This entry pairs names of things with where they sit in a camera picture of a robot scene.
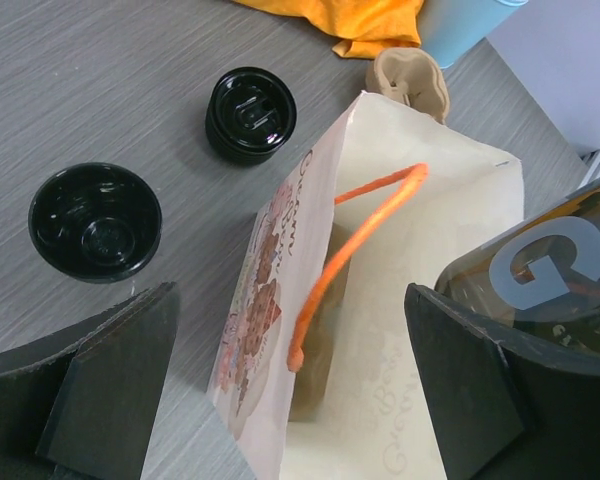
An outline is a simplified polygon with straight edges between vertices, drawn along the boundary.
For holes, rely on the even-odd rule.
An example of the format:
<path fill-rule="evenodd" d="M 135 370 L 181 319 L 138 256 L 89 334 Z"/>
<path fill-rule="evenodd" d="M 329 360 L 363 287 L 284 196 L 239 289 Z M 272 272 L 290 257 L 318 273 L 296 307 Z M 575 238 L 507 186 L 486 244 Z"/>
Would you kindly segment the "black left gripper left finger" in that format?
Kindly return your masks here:
<path fill-rule="evenodd" d="M 162 283 L 0 353 L 0 479 L 138 479 L 178 330 Z"/>

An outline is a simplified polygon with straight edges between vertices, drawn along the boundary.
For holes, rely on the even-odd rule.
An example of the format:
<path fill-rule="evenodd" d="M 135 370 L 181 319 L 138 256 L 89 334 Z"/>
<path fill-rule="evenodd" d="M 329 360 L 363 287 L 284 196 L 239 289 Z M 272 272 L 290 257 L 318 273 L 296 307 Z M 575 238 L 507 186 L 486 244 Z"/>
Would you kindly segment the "translucent single black cup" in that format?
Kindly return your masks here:
<path fill-rule="evenodd" d="M 600 357 L 600 178 L 450 263 L 434 289 L 508 327 Z"/>

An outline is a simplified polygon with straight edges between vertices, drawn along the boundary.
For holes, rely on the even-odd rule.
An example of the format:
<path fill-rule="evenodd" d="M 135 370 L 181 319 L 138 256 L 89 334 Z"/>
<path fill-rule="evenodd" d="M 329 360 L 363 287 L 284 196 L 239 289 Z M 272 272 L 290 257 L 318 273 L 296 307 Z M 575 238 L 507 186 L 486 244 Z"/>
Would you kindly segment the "printed paper takeout bag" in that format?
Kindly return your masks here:
<path fill-rule="evenodd" d="M 393 194 L 427 179 L 353 254 L 314 317 L 326 348 L 287 367 L 326 259 Z M 519 223 L 520 161 L 384 96 L 359 95 L 258 213 L 208 393 L 258 479 L 445 475 L 404 313 L 460 256 Z"/>

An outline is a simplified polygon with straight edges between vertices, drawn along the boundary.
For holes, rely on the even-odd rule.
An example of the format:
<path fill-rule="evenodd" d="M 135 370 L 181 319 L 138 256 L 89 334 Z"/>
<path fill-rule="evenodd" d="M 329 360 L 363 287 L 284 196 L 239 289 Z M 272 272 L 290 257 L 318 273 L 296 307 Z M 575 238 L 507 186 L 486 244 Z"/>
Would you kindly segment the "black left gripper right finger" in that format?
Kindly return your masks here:
<path fill-rule="evenodd" d="M 409 337 L 450 479 L 600 479 L 600 358 L 417 284 Z"/>

